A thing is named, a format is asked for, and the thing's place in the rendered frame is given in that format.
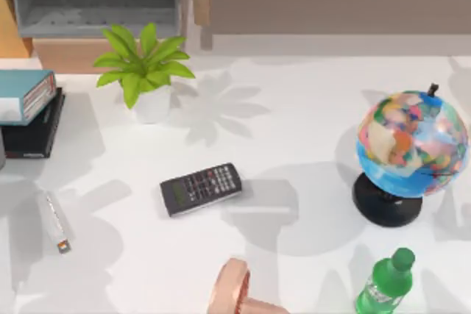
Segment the green bottle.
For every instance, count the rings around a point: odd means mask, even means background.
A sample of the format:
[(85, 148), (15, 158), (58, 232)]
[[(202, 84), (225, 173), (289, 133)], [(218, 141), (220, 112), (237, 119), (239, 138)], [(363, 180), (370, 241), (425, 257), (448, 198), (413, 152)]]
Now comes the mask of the green bottle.
[(409, 248), (398, 248), (377, 261), (355, 300), (356, 314), (393, 314), (412, 288), (415, 259)]

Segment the colourful globe black base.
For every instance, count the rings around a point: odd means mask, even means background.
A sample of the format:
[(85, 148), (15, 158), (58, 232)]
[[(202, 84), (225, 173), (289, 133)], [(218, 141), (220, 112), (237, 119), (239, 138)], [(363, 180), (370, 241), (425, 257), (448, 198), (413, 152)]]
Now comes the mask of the colourful globe black base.
[(427, 91), (393, 93), (358, 126), (355, 147), (362, 172), (353, 185), (353, 201), (374, 224), (410, 224), (424, 197), (448, 186), (467, 167), (468, 129), (438, 89), (433, 83)]

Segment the teal book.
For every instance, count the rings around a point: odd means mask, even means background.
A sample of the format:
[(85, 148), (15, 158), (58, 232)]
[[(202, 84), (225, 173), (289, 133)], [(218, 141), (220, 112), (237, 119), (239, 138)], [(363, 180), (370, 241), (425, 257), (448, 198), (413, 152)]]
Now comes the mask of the teal book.
[(0, 69), (0, 125), (27, 126), (56, 93), (51, 70)]

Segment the green potted plant white pot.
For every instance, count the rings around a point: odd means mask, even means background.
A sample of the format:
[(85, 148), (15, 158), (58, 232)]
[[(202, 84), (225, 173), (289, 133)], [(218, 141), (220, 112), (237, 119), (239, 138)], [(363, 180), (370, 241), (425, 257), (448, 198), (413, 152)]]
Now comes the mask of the green potted plant white pot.
[(194, 72), (182, 63), (190, 59), (181, 49), (186, 38), (178, 35), (159, 40), (154, 23), (144, 26), (139, 38), (118, 24), (103, 29), (102, 34), (112, 50), (93, 63), (95, 68), (107, 69), (96, 86), (118, 83), (123, 102), (136, 121), (142, 124), (162, 121), (171, 107), (171, 78), (195, 78)]

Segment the black calculator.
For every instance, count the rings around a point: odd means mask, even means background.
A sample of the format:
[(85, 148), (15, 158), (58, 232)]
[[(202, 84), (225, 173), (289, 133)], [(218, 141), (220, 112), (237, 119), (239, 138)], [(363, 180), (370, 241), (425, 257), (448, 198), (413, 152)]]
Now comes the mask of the black calculator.
[(160, 183), (170, 217), (206, 207), (242, 192), (242, 181), (232, 163), (216, 165)]

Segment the black book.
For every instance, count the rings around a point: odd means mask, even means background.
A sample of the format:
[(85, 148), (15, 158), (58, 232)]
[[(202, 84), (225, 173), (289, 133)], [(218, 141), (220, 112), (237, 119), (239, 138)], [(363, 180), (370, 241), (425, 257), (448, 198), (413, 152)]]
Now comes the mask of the black book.
[(46, 159), (52, 151), (65, 102), (62, 88), (27, 126), (3, 126), (1, 135), (7, 159)]

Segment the pale wooden drawer front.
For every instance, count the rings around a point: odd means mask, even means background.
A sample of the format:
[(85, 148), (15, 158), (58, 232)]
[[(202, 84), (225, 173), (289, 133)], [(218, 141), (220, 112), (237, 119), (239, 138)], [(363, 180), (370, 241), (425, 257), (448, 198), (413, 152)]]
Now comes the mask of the pale wooden drawer front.
[(32, 44), (42, 67), (56, 74), (101, 74), (107, 69), (93, 63), (112, 51), (104, 38), (33, 38)]

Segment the wooden cupboard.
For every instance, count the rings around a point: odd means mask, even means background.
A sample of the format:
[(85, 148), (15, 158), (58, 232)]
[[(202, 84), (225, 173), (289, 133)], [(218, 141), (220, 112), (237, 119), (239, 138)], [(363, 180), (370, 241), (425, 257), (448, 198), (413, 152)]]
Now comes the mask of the wooden cupboard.
[(0, 0), (0, 59), (30, 58), (32, 50), (32, 38), (18, 34), (13, 0)]

